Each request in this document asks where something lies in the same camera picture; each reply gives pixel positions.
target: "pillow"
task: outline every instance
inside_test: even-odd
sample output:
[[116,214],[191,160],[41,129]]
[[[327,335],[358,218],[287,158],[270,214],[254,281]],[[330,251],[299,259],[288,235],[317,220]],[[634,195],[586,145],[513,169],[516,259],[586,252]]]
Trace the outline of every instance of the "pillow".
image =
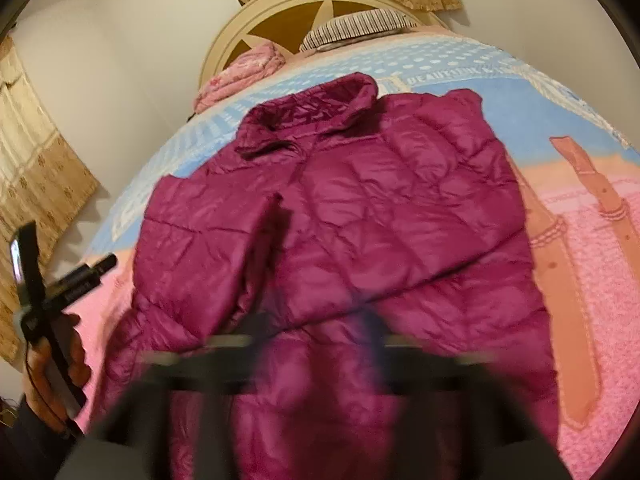
[[350,40],[417,25],[414,20],[395,9],[371,9],[345,14],[310,31],[300,45],[300,52],[334,41]]
[[386,38],[387,36],[394,36],[396,34],[402,34],[405,31],[404,28],[399,28],[398,30],[388,30],[386,32],[377,32],[375,34],[369,34],[367,36],[360,36],[359,38],[351,38],[350,40],[340,40],[334,41],[333,43],[327,43],[324,45],[320,45],[316,48],[316,52],[329,52],[334,48],[340,48],[342,46],[352,45],[354,43],[360,43],[361,41],[375,40],[377,38]]
[[252,84],[275,74],[286,60],[273,41],[254,46],[218,75],[204,83],[195,101],[193,111],[197,114],[211,108],[215,103],[231,97]]

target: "jacket sleeve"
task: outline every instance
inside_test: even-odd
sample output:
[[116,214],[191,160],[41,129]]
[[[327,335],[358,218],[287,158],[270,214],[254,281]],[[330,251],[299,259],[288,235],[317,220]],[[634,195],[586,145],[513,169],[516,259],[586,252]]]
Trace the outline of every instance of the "jacket sleeve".
[[0,440],[5,449],[0,450],[3,462],[7,462],[17,480],[53,480],[80,435],[72,422],[70,431],[55,433],[30,409],[24,398],[18,409],[18,419],[10,430],[4,430]]

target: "cream headboard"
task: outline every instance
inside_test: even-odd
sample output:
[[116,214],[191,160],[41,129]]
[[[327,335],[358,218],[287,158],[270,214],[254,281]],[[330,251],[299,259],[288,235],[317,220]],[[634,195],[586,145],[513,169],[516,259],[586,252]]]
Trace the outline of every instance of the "cream headboard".
[[391,8],[425,25],[447,26],[432,12],[408,10],[393,0],[252,0],[214,40],[200,73],[200,86],[221,72],[236,57],[271,40],[285,58],[292,57],[306,34],[335,16],[360,10]]

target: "magenta down jacket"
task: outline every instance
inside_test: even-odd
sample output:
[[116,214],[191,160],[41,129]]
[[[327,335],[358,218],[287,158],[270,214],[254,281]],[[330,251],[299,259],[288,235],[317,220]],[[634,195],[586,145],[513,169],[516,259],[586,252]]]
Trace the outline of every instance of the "magenta down jacket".
[[[257,393],[231,408],[243,478],[383,477],[398,404],[370,382],[354,293],[425,349],[488,352],[556,441],[549,318],[481,98],[377,94],[355,73],[258,105],[191,178],[158,183],[94,416],[140,373],[140,352],[196,349],[276,286],[283,332]],[[175,478],[191,477],[199,415],[197,396],[176,394]]]

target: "person's hand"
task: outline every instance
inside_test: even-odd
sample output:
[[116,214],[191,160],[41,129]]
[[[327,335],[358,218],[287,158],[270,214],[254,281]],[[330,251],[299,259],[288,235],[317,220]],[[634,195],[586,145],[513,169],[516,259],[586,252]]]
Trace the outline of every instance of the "person's hand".
[[[80,323],[80,317],[71,315],[73,326]],[[31,373],[31,379],[27,370],[22,375],[22,387],[24,397],[31,411],[47,426],[57,433],[65,431],[65,423],[68,419],[62,400],[51,389],[49,381],[44,375],[47,364],[51,361],[51,345],[46,338],[42,338],[36,346],[28,349],[27,366]],[[71,359],[69,366],[69,378],[79,388],[84,387],[91,377],[91,368],[84,362],[84,348],[78,332],[74,330],[71,339]]]

